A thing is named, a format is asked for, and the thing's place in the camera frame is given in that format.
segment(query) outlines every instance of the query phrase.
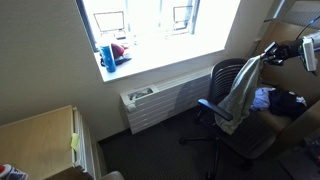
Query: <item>red object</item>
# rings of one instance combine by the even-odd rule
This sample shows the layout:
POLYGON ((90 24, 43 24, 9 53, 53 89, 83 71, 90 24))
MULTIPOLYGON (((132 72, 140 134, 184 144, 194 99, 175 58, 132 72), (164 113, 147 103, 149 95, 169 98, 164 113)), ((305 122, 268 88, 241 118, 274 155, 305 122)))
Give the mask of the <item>red object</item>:
POLYGON ((4 166, 0 166, 0 173, 2 173, 4 170, 6 169, 6 167, 4 167, 4 166))
POLYGON ((113 58, 117 59, 124 54, 124 48, 122 46, 119 46, 117 44, 111 43, 111 49, 112 49, 112 54, 113 58))

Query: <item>cable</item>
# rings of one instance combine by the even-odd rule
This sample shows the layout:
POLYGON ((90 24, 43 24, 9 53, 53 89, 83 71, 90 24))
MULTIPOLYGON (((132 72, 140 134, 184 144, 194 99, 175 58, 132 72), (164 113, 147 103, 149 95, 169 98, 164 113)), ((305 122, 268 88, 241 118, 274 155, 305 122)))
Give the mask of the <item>cable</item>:
POLYGON ((304 30, 306 30, 311 24, 313 24, 314 22, 316 22, 319 18, 320 18, 320 16, 318 16, 317 18, 311 20, 311 21, 309 22, 309 24, 306 25, 306 27, 304 27, 304 28, 302 29, 302 31, 301 31, 301 32, 299 33, 299 35, 296 37, 296 40, 300 37, 300 35, 303 33, 304 30))

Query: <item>desk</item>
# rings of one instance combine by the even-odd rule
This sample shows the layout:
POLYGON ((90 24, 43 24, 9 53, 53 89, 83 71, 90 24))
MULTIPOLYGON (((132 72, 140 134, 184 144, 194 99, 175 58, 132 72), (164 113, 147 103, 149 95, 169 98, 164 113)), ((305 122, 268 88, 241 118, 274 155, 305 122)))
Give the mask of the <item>desk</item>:
POLYGON ((0 137, 0 164, 13 165, 30 180, 97 178, 94 141, 72 106, 1 126, 0 137), (80 136, 78 151, 71 148, 73 133, 80 136))

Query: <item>white wall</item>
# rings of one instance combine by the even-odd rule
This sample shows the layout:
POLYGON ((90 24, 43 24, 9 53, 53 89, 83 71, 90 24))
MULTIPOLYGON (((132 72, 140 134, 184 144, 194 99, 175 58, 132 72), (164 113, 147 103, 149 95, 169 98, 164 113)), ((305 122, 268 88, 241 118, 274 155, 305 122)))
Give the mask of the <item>white wall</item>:
POLYGON ((0 124, 71 104, 98 140, 121 132, 119 92, 244 57, 272 2, 241 1, 223 52, 103 84, 74 0, 0 1, 0 124))

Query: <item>bottle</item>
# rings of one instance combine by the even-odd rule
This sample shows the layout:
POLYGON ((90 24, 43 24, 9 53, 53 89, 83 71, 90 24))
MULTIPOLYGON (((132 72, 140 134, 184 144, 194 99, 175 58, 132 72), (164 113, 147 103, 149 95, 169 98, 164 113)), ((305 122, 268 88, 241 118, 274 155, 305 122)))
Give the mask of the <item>bottle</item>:
POLYGON ((110 73, 115 72, 116 63, 114 61, 111 43, 103 43, 99 46, 99 49, 107 71, 110 73))
POLYGON ((16 169, 15 167, 4 164, 0 165, 0 179, 3 180, 26 180, 28 174, 16 169))

